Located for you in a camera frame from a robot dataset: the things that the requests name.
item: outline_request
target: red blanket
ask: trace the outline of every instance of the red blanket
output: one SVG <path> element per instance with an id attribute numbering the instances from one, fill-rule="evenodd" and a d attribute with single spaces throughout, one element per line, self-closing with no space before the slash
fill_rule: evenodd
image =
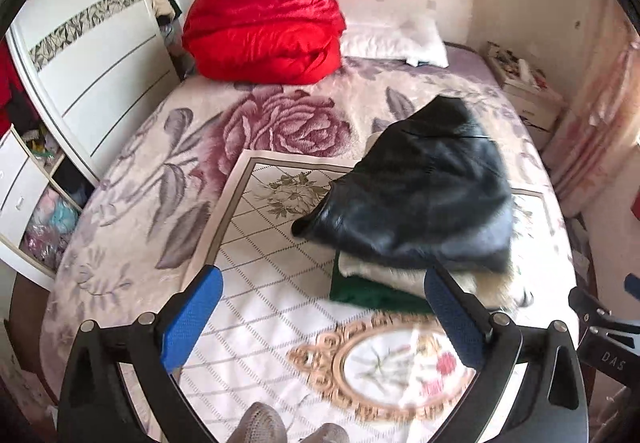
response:
<path id="1" fill-rule="evenodd" d="M 335 0 L 195 0 L 182 43 L 214 80 L 312 84 L 340 67 Z"/>

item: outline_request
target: blue gripper pad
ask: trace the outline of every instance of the blue gripper pad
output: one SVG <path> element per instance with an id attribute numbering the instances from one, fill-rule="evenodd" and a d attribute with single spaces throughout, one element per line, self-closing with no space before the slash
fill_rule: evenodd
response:
<path id="1" fill-rule="evenodd" d="M 640 277 L 630 273 L 625 277 L 625 291 L 633 298 L 640 300 Z"/>
<path id="2" fill-rule="evenodd" d="M 424 295 L 460 361 L 480 370 L 484 364 L 482 333 L 434 269 L 428 269 L 424 276 Z"/>
<path id="3" fill-rule="evenodd" d="M 222 272 L 215 266 L 209 270 L 197 290 L 162 334 L 160 360 L 167 373 L 184 365 L 213 310 L 222 297 Z"/>

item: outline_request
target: floral bedspread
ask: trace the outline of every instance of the floral bedspread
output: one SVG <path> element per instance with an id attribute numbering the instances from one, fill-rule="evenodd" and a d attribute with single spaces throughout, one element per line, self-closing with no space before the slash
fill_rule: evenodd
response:
<path id="1" fill-rule="evenodd" d="M 82 213 L 49 297 L 40 352 L 60 391 L 80 323 L 131 323 L 158 311 L 183 274 L 243 149 L 359 160 L 367 138 L 437 94 L 460 97 L 498 143 L 514 186 L 545 194 L 559 261 L 571 256 L 558 203 L 526 129 L 476 54 L 447 70 L 346 58 L 312 86 L 184 81 L 129 140 Z M 142 422 L 139 386 L 126 373 Z"/>

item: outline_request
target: wardrobe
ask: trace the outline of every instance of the wardrobe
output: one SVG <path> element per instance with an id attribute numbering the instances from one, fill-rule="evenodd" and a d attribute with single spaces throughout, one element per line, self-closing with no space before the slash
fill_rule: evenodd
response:
<path id="1" fill-rule="evenodd" d="M 0 259 L 51 289 L 55 268 L 24 249 L 41 196 L 52 189 L 81 213 L 65 181 L 90 194 L 179 78 L 150 0 L 27 0 L 6 40 L 60 152 L 43 165 L 15 128 L 0 140 Z"/>

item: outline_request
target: pink curtain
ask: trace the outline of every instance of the pink curtain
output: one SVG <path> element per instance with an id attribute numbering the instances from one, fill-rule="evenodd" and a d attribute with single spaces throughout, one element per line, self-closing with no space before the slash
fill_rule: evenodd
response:
<path id="1" fill-rule="evenodd" d="M 617 174 L 640 132 L 640 38 L 616 0 L 600 15 L 582 87 L 542 155 L 567 217 Z"/>

